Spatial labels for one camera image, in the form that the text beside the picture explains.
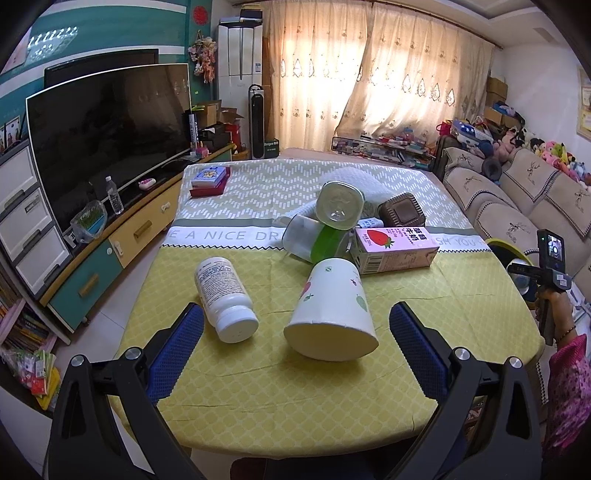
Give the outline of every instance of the yellow drawer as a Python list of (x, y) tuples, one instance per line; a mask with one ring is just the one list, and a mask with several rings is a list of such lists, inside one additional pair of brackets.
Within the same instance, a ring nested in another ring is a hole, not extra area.
[(109, 241), (123, 268), (174, 220), (180, 188), (178, 182), (158, 195), (110, 235)]

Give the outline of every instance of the sofa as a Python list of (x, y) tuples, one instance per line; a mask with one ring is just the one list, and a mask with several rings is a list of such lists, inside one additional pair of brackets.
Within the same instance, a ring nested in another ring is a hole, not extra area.
[(477, 156), (454, 147), (443, 155), (443, 184), (482, 238), (510, 242), (538, 265), (537, 230), (557, 233), (566, 273), (591, 298), (591, 193), (525, 148), (503, 165), (500, 186), (480, 174)]

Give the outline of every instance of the hand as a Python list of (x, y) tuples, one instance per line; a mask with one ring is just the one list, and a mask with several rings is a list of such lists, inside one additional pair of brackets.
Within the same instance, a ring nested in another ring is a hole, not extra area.
[(571, 340), (576, 338), (577, 332), (572, 330), (563, 338), (564, 334), (574, 327), (572, 315), (573, 307), (569, 302), (569, 297), (566, 292), (558, 293), (557, 291), (547, 288), (545, 290), (538, 290), (535, 296), (537, 298), (535, 301), (536, 320), (540, 321), (542, 315), (541, 300), (549, 300), (552, 317), (554, 318), (554, 325), (556, 327), (554, 330), (554, 338), (556, 341), (562, 339), (558, 344), (558, 348), (560, 349), (561, 347), (568, 345)]

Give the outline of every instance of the yellow tablecloth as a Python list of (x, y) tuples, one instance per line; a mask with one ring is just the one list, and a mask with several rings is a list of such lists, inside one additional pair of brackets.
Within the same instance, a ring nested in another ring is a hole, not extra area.
[[(305, 358), (283, 337), (311, 271), (284, 251), (162, 247), (142, 286), (119, 353), (144, 346), (198, 301), (195, 266), (226, 257), (254, 301), (257, 333), (219, 341), (206, 325), (172, 395), (158, 408), (185, 446), (225, 453), (301, 456), (362, 450), (416, 434), (436, 406), (423, 396), (388, 329), (405, 300), (451, 347), (502, 363), (535, 362), (543, 340), (499, 261), (490, 252), (438, 253), (431, 268), (362, 277), (378, 349), (353, 362)], [(113, 407), (126, 423), (121, 404)]]

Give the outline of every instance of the bracelet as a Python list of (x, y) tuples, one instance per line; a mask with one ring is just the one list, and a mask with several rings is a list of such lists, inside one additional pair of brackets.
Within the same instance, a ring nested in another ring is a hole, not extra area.
[(570, 332), (572, 332), (576, 327), (572, 326), (571, 328), (569, 328), (566, 333), (560, 337), (558, 340), (556, 340), (556, 343), (560, 343), (562, 340), (564, 340), (564, 337), (566, 337)]

